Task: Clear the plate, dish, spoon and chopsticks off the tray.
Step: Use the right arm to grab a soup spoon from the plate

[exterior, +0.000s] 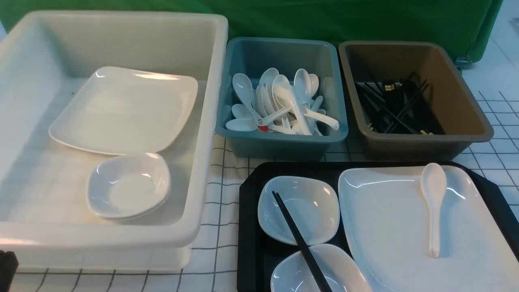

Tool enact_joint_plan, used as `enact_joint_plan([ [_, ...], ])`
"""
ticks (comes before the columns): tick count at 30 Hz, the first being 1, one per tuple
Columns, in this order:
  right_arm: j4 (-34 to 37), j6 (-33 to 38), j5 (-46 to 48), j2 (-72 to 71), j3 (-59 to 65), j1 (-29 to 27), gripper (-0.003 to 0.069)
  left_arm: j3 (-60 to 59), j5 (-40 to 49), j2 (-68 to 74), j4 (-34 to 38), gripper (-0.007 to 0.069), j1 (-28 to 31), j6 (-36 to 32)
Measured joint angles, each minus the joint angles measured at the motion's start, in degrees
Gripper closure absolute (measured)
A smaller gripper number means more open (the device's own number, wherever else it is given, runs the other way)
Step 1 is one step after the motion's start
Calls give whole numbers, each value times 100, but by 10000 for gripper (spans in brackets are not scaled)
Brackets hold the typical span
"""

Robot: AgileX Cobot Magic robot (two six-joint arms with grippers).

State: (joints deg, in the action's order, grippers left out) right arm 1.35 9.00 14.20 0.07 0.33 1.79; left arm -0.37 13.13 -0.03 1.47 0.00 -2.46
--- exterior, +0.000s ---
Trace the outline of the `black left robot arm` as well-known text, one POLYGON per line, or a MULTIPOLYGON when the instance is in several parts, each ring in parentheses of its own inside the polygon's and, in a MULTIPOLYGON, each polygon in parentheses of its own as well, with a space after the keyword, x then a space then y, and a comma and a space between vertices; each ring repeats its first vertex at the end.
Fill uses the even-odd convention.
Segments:
POLYGON ((12 251, 0 251, 0 291, 9 292, 19 261, 12 251))

